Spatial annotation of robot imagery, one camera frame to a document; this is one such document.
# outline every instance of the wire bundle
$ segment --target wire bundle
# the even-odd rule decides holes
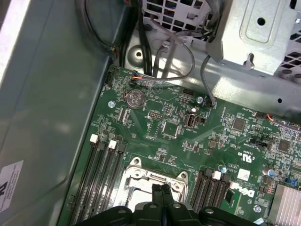
[[[97,48],[102,48],[110,54],[115,54],[116,57],[117,49],[115,45],[103,40],[99,36],[92,17],[89,14],[88,3],[89,0],[75,0],[77,13],[79,15],[82,27],[85,29],[86,35],[93,42],[93,44],[97,46]]]

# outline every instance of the chip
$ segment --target chip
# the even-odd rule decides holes
[[[278,149],[280,151],[287,152],[290,145],[291,145],[291,142],[289,142],[287,140],[280,140]]]
[[[162,133],[168,137],[176,137],[178,134],[179,125],[173,122],[166,121]]]
[[[164,155],[160,155],[159,161],[165,161],[165,156]]]
[[[228,190],[226,193],[226,197],[225,197],[225,200],[227,201],[227,203],[229,203],[229,204],[231,203],[232,197],[233,197],[233,192]]]
[[[267,187],[264,187],[263,193],[268,193],[269,189]]]
[[[260,192],[263,192],[263,190],[264,190],[264,186],[259,186],[259,188],[258,188],[258,191],[260,191]]]
[[[243,119],[236,118],[233,124],[233,128],[242,131],[245,126],[245,121]]]
[[[208,154],[213,154],[214,151],[213,151],[213,149],[208,148],[206,152],[207,152]]]
[[[216,145],[217,145],[217,142],[216,142],[216,141],[214,141],[214,140],[210,140],[210,141],[209,141],[209,147],[211,147],[211,148],[216,148]]]
[[[125,144],[120,144],[118,145],[118,151],[119,152],[125,152],[126,151],[127,146]]]
[[[268,176],[263,177],[263,182],[264,182],[265,184],[272,185],[272,184],[273,184],[273,181],[274,181],[273,178],[270,178],[270,177],[268,177]]]

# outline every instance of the sticker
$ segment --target sticker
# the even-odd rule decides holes
[[[248,181],[250,177],[250,171],[245,169],[239,169],[237,178],[241,180]]]
[[[10,206],[23,160],[2,168],[0,173],[0,213]]]

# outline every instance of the grey cable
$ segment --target grey cable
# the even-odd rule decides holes
[[[186,79],[189,77],[189,75],[192,73],[194,67],[195,67],[195,64],[196,64],[196,61],[194,59],[194,55],[193,53],[191,52],[191,50],[185,45],[185,43],[179,39],[174,33],[170,32],[168,29],[166,29],[165,27],[161,26],[160,24],[158,24],[157,22],[154,21],[153,18],[150,19],[153,24],[160,28],[161,30],[163,30],[165,33],[167,33],[172,39],[174,39],[178,44],[180,44],[181,46],[183,46],[187,52],[189,53],[190,57],[191,57],[191,60],[192,60],[192,67],[191,69],[189,70],[189,72],[184,75],[184,76],[179,76],[179,77],[173,77],[173,78],[149,78],[149,77],[142,77],[141,80],[147,80],[147,81],[174,81],[174,80],[182,80],[182,79]]]
[[[206,79],[205,79],[205,68],[207,66],[207,63],[208,63],[209,59],[210,59],[210,56],[209,55],[206,56],[206,58],[204,59],[202,65],[201,65],[201,71],[200,71],[200,73],[201,73],[202,82],[203,82],[204,87],[205,87],[205,89],[206,89],[206,91],[207,91],[207,93],[208,93],[208,95],[210,97],[211,103],[212,103],[213,106],[215,106],[215,102],[216,102],[215,98],[214,98],[214,96],[213,96],[213,94],[212,94],[212,92],[211,92],[211,90],[210,90],[210,88],[209,88],[209,86],[208,86],[208,84],[206,82]]]
[[[201,33],[201,29],[200,30],[195,30],[195,31],[192,31],[192,30],[184,30],[184,31],[180,31],[180,32],[177,32],[175,33],[175,35],[177,37],[184,37],[184,36],[193,36],[193,37],[201,37],[203,36],[203,34]],[[170,37],[167,39],[167,41],[171,42],[171,47],[174,43],[174,40]],[[156,53],[156,57],[155,57],[155,61],[154,61],[154,66],[153,66],[153,71],[152,71],[152,76],[154,78],[157,77],[158,75],[158,71],[159,71],[159,62],[160,62],[160,58],[161,58],[161,54],[163,53],[163,51],[165,51],[166,47],[164,46],[161,46],[157,53]],[[171,55],[169,54],[168,55],[168,58],[166,59],[166,66],[168,65],[168,62],[171,62]]]
[[[222,3],[220,0],[206,0],[207,4],[209,5],[211,11],[212,11],[212,18],[209,21],[208,25],[205,26],[207,30],[213,29],[215,26],[217,20],[221,16],[221,8],[222,8]]]

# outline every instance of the heatsink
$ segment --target heatsink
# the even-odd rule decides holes
[[[278,185],[269,221],[278,226],[301,225],[301,191]]]

